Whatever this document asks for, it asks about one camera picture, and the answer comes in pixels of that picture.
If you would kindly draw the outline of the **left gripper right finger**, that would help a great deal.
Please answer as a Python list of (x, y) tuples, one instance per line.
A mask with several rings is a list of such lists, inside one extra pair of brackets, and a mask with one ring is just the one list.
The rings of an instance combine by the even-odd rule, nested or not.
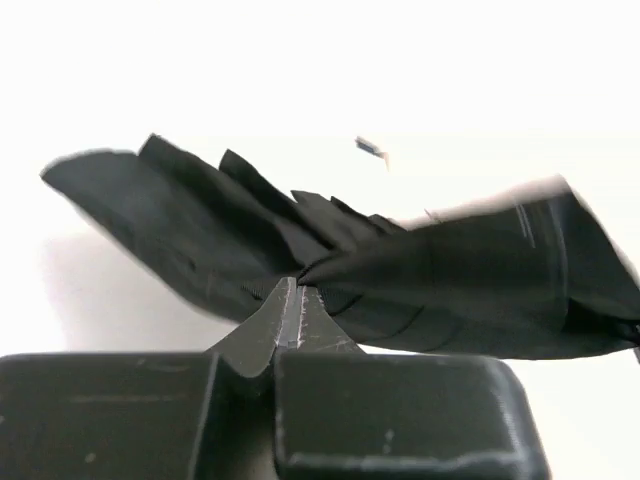
[(359, 345), (325, 311), (316, 288), (299, 287), (300, 320), (297, 350), (324, 354), (364, 354)]

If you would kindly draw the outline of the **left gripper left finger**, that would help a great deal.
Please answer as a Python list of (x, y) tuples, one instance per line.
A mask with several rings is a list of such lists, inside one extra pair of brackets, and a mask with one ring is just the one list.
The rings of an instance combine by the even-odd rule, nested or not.
[(238, 375), (261, 375), (280, 345), (283, 325), (295, 306), (295, 279), (282, 278), (262, 306), (209, 351)]

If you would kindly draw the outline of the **small black skirt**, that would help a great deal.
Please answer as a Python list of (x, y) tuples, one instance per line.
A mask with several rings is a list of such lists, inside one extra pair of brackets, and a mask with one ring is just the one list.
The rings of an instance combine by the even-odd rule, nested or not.
[(568, 189), (405, 228), (284, 194), (233, 151), (211, 166), (155, 135), (41, 177), (178, 295), (236, 321), (292, 277), (382, 348), (543, 360), (639, 343), (638, 283)]

